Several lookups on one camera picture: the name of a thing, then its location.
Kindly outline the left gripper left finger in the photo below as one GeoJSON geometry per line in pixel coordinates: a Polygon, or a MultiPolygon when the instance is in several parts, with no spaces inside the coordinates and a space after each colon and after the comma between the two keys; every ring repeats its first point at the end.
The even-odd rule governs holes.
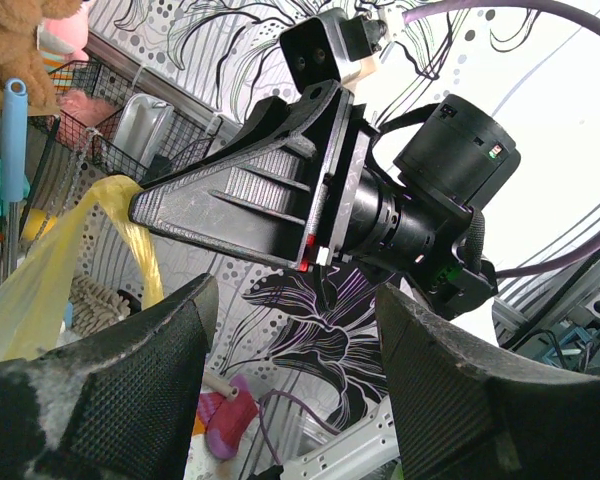
{"type": "Polygon", "coordinates": [[[158,304],[31,364],[45,435],[32,479],[180,479],[218,315],[201,274],[158,304]]]}

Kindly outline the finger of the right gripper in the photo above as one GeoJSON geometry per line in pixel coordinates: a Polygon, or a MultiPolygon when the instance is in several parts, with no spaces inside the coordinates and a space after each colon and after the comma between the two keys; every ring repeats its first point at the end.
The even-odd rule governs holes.
{"type": "Polygon", "coordinates": [[[274,163],[300,158],[286,144],[305,121],[303,99],[288,104],[278,97],[259,101],[237,135],[223,148],[178,172],[146,183],[146,188],[223,188],[235,172],[247,171],[274,184],[302,188],[291,169],[273,171],[274,163]]]}
{"type": "Polygon", "coordinates": [[[136,194],[130,219],[151,232],[266,265],[308,265],[329,170],[326,147],[259,144],[136,194]]]}

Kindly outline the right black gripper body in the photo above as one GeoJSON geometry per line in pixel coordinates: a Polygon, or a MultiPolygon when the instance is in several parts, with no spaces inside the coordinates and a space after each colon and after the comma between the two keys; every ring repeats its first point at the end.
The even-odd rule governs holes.
{"type": "Polygon", "coordinates": [[[310,178],[315,182],[308,233],[308,261],[326,267],[345,253],[344,243],[352,216],[371,137],[375,133],[364,118],[365,107],[354,95],[330,81],[310,87],[301,105],[316,115],[303,135],[315,146],[310,178]]]}

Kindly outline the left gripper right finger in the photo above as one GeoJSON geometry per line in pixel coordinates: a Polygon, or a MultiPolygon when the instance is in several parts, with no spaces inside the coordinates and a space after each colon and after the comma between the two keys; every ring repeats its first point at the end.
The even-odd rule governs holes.
{"type": "Polygon", "coordinates": [[[376,292],[382,363],[407,479],[513,479],[528,469],[505,403],[580,376],[502,350],[392,285],[376,292]]]}

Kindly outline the yellow trash bag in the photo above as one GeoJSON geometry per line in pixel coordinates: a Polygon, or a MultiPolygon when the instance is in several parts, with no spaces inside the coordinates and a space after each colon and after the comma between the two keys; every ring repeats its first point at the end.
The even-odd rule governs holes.
{"type": "Polygon", "coordinates": [[[77,206],[65,213],[0,285],[0,362],[37,356],[56,345],[69,302],[86,216],[102,208],[131,250],[144,281],[142,307],[165,298],[153,242],[147,228],[132,223],[128,210],[142,188],[115,175],[93,184],[77,206]]]}

